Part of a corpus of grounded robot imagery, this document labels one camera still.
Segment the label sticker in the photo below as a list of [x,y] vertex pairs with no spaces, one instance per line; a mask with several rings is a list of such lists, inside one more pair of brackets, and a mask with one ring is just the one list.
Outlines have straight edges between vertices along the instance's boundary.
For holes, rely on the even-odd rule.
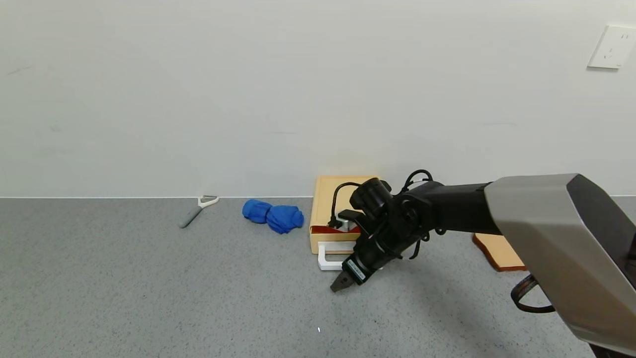
[[357,267],[357,265],[351,261],[351,260],[347,260],[347,265],[354,270],[354,273],[356,274],[356,276],[358,276],[358,278],[360,279],[360,281],[364,281],[364,279],[366,278],[366,276],[364,275],[364,273],[362,273],[362,271],[360,270],[359,267]]

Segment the vegetable peeler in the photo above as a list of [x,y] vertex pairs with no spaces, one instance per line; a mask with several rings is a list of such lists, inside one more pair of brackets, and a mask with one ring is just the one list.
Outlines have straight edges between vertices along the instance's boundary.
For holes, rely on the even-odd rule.
[[204,195],[200,198],[197,198],[198,204],[195,208],[188,211],[185,218],[179,222],[179,227],[183,229],[184,227],[190,225],[190,222],[194,220],[195,217],[205,208],[206,206],[210,206],[212,204],[216,204],[219,201],[219,197],[212,195]]

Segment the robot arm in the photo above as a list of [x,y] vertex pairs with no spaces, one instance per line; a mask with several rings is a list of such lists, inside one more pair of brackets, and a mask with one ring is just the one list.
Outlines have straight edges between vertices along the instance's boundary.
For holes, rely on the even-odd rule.
[[332,284],[366,282],[429,231],[503,234],[579,339],[603,357],[636,356],[636,226],[582,175],[512,176],[492,183],[425,182],[392,196],[360,185],[340,218],[361,229]]

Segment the black strap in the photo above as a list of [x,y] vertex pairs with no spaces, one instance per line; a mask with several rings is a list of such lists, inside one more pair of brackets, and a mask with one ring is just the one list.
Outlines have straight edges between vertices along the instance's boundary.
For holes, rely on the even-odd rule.
[[527,306],[527,305],[519,302],[538,283],[539,282],[537,282],[537,279],[534,278],[534,276],[532,276],[532,274],[529,274],[528,277],[524,278],[523,280],[521,280],[521,282],[516,284],[514,289],[510,292],[510,297],[513,299],[513,302],[515,303],[515,306],[517,306],[517,308],[519,308],[521,311],[530,312],[530,313],[552,313],[552,312],[554,312],[555,308],[552,305],[545,306],[545,307],[532,307],[532,306]]

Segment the gray handle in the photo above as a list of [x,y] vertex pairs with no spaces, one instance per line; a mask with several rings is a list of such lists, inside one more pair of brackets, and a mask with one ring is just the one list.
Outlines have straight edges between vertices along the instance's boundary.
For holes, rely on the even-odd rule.
[[197,206],[193,208],[192,210],[188,211],[188,214],[186,215],[186,217],[183,218],[183,220],[179,223],[179,227],[183,229],[184,227],[190,225],[190,222],[192,222],[192,220],[194,220],[195,217],[197,217],[197,215],[201,212],[201,210],[203,210],[203,208],[201,206]]

